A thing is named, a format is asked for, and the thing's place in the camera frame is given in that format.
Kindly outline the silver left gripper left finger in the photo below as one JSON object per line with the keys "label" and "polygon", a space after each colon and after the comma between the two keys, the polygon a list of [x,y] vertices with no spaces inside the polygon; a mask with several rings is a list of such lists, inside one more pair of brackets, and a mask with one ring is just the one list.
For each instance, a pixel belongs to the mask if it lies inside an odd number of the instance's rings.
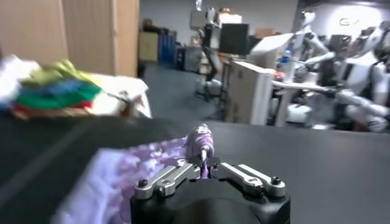
{"label": "silver left gripper left finger", "polygon": [[175,194],[176,189],[186,180],[202,176],[204,165],[200,156],[193,156],[181,165],[166,166],[153,175],[136,182],[134,197],[137,200],[158,198],[164,200]]}

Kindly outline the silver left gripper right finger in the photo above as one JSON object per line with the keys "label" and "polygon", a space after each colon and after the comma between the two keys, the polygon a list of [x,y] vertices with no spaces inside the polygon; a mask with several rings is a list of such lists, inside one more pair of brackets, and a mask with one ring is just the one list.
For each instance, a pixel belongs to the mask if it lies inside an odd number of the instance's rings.
{"label": "silver left gripper right finger", "polygon": [[212,178],[225,178],[237,184],[245,194],[259,195],[262,192],[268,197],[284,197],[286,184],[279,177],[270,177],[244,164],[212,164],[208,168]]}

